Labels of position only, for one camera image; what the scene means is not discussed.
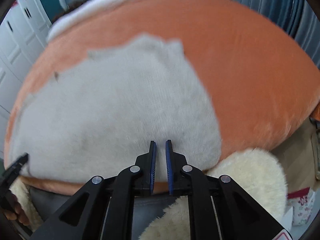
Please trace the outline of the person's left hand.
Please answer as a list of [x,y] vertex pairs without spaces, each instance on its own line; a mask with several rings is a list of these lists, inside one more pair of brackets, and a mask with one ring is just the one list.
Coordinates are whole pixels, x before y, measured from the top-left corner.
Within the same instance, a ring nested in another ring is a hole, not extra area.
[[20,203],[18,202],[17,197],[12,194],[13,200],[14,200],[14,210],[15,212],[11,212],[8,210],[3,210],[5,217],[8,220],[18,220],[20,223],[22,223],[25,226],[29,226],[30,222],[25,214],[25,211],[22,209]]

